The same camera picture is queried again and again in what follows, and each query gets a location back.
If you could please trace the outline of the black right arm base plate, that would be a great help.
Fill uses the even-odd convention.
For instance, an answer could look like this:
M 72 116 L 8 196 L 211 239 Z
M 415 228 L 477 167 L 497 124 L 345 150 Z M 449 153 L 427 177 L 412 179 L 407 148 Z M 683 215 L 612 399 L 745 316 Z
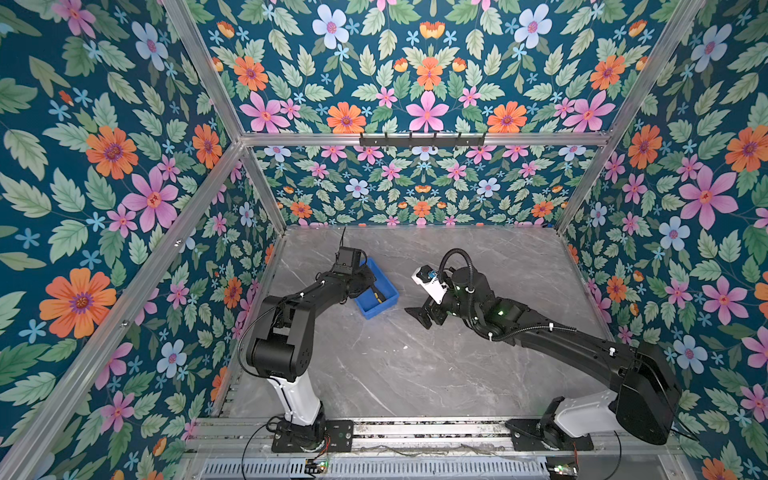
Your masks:
M 593 451 L 590 435 L 571 437 L 552 422 L 512 418 L 504 422 L 515 451 Z

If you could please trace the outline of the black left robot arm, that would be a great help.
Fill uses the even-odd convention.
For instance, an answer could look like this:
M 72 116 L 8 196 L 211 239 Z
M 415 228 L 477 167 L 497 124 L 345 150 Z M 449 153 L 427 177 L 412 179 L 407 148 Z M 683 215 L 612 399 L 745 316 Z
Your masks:
M 322 402 L 307 374 L 317 318 L 328 308 L 359 297 L 374 282 L 366 264 L 335 267 L 318 273 L 315 282 L 301 291 L 263 301 L 243 359 L 249 374 L 275 388 L 286 421 L 309 427 L 321 416 Z

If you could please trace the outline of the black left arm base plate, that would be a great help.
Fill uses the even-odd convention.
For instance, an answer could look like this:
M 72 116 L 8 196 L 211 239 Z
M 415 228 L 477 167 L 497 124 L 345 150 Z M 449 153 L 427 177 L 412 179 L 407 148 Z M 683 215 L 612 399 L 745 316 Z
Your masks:
M 273 453 L 350 452 L 355 423 L 352 420 L 318 420 L 299 426 L 287 420 L 278 423 L 271 451 Z

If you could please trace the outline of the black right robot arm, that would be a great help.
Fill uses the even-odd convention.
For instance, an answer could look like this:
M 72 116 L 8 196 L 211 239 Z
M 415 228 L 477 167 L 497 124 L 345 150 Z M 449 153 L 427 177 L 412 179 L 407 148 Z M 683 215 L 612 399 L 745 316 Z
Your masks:
M 411 278 L 428 297 L 406 311 L 425 329 L 453 316 L 486 341 L 532 349 L 603 385 L 599 393 L 553 399 L 528 438 L 550 449 L 567 449 L 604 432 L 625 432 L 650 445 L 667 442 L 682 389 L 659 346 L 598 338 L 499 297 L 460 248 L 449 250 L 437 268 L 416 269 Z

